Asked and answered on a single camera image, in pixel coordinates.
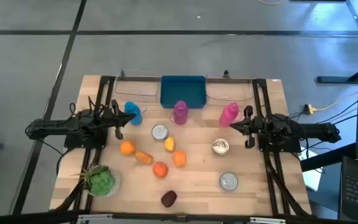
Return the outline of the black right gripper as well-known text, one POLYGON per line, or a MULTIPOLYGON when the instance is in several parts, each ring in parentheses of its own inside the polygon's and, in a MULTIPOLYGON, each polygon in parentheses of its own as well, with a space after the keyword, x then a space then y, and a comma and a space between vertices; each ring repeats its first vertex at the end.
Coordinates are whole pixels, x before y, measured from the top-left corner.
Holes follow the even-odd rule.
POLYGON ((234 128, 236 131, 240 132, 242 135, 245 135, 244 127, 247 126, 246 135, 247 140, 245 141, 245 147, 250 149, 255 146, 255 138, 252 134, 259 133, 262 128, 262 118, 260 116, 255 116, 251 118, 253 115, 253 107, 248 105, 244 109, 244 117, 245 119, 231 123, 229 126, 234 128))

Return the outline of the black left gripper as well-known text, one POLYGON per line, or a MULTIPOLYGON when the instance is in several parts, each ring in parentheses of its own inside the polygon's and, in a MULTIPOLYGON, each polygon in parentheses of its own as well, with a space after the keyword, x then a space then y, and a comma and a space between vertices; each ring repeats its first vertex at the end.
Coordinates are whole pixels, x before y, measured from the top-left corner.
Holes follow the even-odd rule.
POLYGON ((136 117, 134 113, 124 113, 119 109, 118 102, 111 100, 111 107, 105 107, 103 111, 104 124, 110 128, 115 127, 115 136, 119 140, 123 140, 121 128, 131 123, 136 117))

